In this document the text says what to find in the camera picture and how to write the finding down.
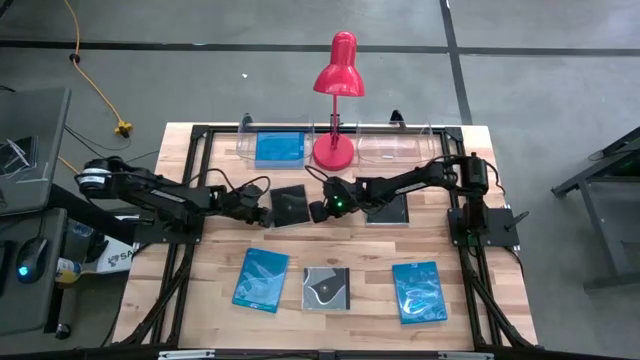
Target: clear plastic tray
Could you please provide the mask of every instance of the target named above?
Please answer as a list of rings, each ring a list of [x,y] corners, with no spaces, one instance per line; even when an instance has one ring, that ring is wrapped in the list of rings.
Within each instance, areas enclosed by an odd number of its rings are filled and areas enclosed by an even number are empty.
[[[422,125],[416,133],[400,124],[389,125],[388,133],[379,134],[367,129],[367,125],[358,123],[356,130],[356,156],[360,168],[414,166],[435,157],[436,142],[429,122]]]
[[[304,149],[301,149],[302,151],[300,151],[298,155],[291,154],[291,156],[286,157],[285,160],[256,159],[259,151],[259,138],[261,144],[268,144],[269,142],[278,141],[278,136],[289,137],[292,135],[291,131],[284,129],[281,132],[277,130],[269,130],[268,132],[260,131],[261,126],[273,126],[275,124],[283,125],[283,128],[285,128],[287,124],[296,124],[295,127],[303,133],[302,143],[304,144]],[[245,114],[243,120],[238,125],[236,154],[243,158],[247,167],[251,169],[300,169],[308,162],[314,141],[315,127],[309,116],[258,120],[249,114]]]

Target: gray cd case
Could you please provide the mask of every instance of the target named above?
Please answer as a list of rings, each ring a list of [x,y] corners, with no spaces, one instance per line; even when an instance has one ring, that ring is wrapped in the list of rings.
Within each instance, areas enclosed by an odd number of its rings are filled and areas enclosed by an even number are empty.
[[[304,269],[302,309],[349,310],[350,307],[349,268]]]

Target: lamp shade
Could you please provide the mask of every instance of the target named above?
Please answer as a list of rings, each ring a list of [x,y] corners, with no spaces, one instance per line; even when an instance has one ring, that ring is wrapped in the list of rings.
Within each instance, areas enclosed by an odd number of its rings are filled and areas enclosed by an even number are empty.
[[[364,83],[356,70],[355,35],[341,31],[333,37],[331,62],[318,75],[313,90],[339,96],[364,96]]]

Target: red desk lamp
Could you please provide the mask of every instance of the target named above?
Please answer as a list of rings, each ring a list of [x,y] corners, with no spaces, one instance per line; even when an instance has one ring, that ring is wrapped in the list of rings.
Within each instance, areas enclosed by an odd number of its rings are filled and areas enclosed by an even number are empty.
[[[364,96],[364,83],[355,68],[357,46],[352,33],[337,33],[331,44],[331,61],[313,85],[313,90],[333,95],[331,131],[320,136],[313,145],[316,164],[330,171],[342,170],[353,160],[353,143],[340,134],[338,96]]]

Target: lamp base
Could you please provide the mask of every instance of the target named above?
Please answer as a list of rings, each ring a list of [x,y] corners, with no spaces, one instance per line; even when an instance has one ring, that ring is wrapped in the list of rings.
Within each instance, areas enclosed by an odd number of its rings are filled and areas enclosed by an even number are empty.
[[[313,144],[313,160],[321,168],[329,171],[339,171],[351,164],[354,154],[351,139],[340,134],[338,146],[331,148],[331,134],[327,133],[318,138]]]

